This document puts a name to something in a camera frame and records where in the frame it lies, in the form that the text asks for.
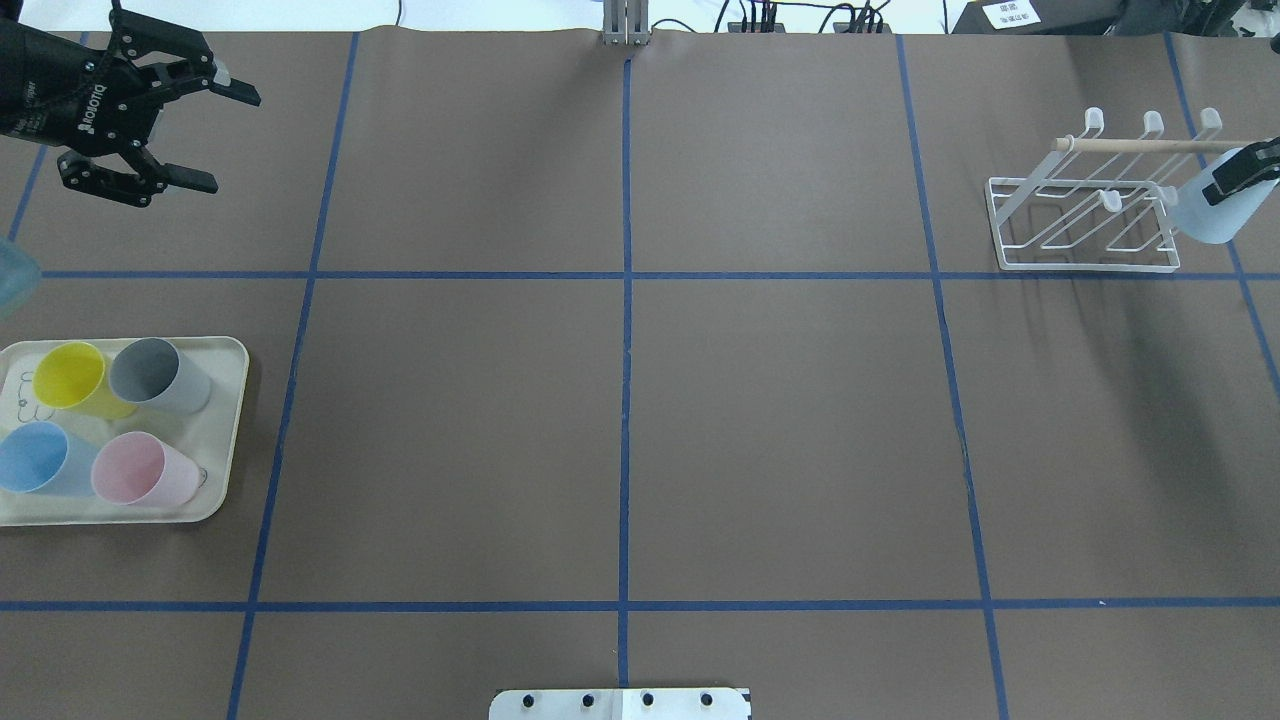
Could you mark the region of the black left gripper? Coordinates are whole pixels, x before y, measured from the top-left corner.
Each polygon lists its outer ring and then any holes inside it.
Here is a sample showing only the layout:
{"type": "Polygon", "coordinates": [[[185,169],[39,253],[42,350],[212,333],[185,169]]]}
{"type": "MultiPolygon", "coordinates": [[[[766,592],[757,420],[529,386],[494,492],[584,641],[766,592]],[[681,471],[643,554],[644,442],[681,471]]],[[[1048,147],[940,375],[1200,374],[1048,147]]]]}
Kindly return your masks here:
{"type": "Polygon", "coordinates": [[[257,108],[259,91],[233,78],[196,29],[124,8],[113,8],[108,23],[106,47],[92,49],[3,9],[3,135],[72,149],[58,159],[63,186],[97,199],[148,208],[169,188],[216,193],[212,174],[155,160],[154,127],[166,104],[188,94],[207,90],[257,108]],[[92,159],[113,154],[132,172],[92,159]]]}

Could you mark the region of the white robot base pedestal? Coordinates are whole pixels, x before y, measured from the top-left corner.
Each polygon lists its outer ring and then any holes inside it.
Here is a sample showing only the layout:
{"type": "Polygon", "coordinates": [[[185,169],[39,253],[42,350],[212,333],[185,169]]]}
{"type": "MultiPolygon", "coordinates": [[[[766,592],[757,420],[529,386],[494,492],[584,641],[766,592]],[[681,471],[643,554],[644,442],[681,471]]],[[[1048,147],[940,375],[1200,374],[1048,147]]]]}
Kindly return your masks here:
{"type": "Polygon", "coordinates": [[[732,687],[511,689],[489,719],[751,719],[750,691],[732,687]]]}

